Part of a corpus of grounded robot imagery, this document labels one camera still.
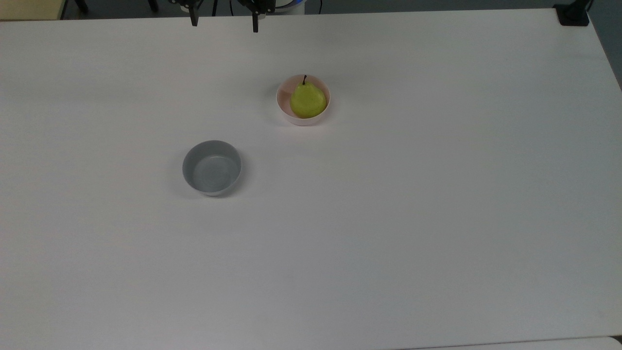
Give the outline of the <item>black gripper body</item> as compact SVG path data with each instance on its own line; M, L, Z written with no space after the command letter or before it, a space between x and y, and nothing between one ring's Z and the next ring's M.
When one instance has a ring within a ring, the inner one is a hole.
M176 4L185 13L190 13L191 8L198 9L203 0L169 0L168 3ZM276 11L275 0L238 0L240 5L246 7L252 14L272 14Z

